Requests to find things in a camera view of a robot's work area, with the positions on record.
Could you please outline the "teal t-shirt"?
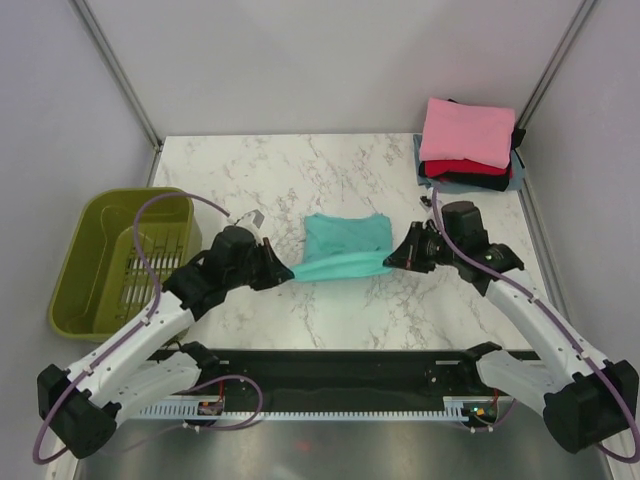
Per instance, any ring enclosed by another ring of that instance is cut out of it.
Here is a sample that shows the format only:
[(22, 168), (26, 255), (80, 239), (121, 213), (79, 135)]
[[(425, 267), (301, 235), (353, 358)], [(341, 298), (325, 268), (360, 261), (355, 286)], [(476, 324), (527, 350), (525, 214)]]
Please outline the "teal t-shirt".
[(302, 261), (291, 271), (298, 283), (387, 275), (384, 261), (393, 252), (391, 220), (376, 213), (363, 218), (314, 214), (304, 220)]

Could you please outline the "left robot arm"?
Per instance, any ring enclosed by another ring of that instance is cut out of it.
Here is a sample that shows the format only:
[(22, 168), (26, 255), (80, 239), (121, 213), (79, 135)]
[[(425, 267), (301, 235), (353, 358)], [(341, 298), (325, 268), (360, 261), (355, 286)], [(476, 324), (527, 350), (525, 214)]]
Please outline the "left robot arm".
[(118, 332), (81, 360), (47, 366), (37, 377), (42, 430), (78, 459), (99, 451), (131, 416), (173, 393), (208, 393), (219, 369), (203, 345), (191, 342), (140, 371), (163, 344), (190, 328), (240, 287), (262, 291), (292, 280), (268, 239), (227, 226), (212, 246), (176, 269), (153, 299)]

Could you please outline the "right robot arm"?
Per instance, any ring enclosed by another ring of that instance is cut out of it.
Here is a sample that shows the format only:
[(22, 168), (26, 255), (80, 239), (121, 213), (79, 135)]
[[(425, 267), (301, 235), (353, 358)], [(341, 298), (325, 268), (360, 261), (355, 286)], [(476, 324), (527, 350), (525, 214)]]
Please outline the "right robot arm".
[(523, 261), (505, 244), (492, 243), (480, 210), (470, 201), (438, 205), (422, 197), (433, 216), (411, 224), (384, 266), (430, 273), (439, 266), (460, 278), (516, 327), (542, 364), (534, 367), (486, 342), (467, 350), (458, 381), (467, 392), (487, 387), (536, 412), (553, 439), (577, 453), (621, 432), (639, 437), (639, 375), (626, 360), (612, 362), (592, 346), (536, 288)]

